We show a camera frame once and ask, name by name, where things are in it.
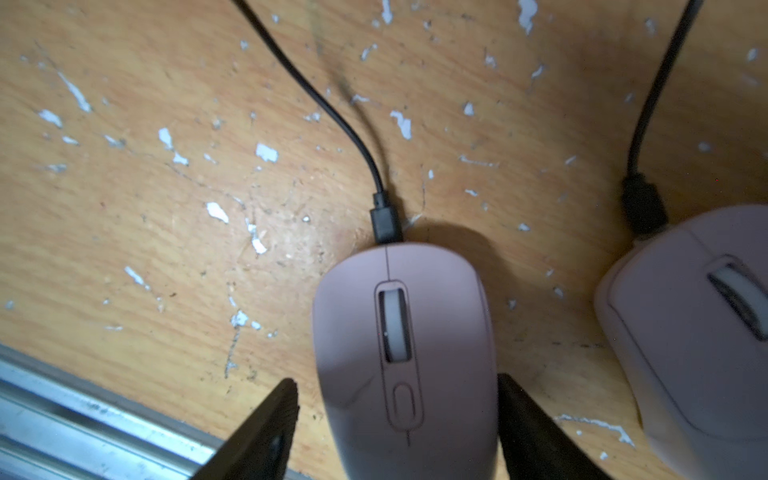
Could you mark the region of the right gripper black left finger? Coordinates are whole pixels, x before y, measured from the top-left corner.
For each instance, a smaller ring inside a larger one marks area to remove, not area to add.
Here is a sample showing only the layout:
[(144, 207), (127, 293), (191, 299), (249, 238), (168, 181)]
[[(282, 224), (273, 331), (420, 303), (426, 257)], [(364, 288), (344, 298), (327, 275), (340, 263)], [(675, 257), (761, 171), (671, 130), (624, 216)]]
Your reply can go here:
[(191, 478), (284, 478), (298, 415), (298, 387), (286, 378)]

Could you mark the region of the pink mouse rear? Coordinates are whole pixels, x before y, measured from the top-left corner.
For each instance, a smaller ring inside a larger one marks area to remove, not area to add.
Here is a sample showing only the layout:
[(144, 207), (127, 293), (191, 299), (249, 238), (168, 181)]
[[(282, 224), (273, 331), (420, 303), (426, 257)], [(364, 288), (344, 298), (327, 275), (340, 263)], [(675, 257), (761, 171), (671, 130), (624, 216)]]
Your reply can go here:
[(600, 282), (599, 323), (654, 453), (688, 479), (767, 475), (767, 208), (691, 218)]

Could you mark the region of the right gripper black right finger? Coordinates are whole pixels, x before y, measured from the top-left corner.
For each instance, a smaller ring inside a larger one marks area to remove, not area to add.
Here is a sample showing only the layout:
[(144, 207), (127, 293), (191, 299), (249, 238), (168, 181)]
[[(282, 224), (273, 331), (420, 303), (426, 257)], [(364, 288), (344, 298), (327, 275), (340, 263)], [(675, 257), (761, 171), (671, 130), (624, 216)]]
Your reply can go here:
[(610, 479), (509, 374), (497, 380), (498, 433), (510, 478)]

